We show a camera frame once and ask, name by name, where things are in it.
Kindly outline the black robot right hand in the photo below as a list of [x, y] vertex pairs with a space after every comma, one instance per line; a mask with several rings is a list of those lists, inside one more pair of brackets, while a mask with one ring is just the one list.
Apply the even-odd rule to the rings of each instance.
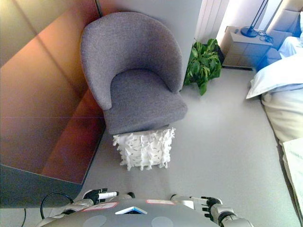
[[202, 211], [206, 218], [213, 221], [213, 216], [211, 214], [211, 207], [215, 204], [222, 204], [222, 200], [214, 197], [201, 196], [200, 198], [191, 197], [194, 202], [194, 208], [197, 211]]

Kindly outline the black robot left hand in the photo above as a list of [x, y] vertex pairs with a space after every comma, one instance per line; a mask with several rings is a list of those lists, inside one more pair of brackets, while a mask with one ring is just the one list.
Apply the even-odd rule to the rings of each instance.
[[104, 202], [108, 198], [113, 198], [119, 195], [119, 192], [108, 192], [107, 188], [95, 189], [95, 190], [88, 190], [83, 199], [91, 199], [93, 204], [96, 205], [98, 203]]

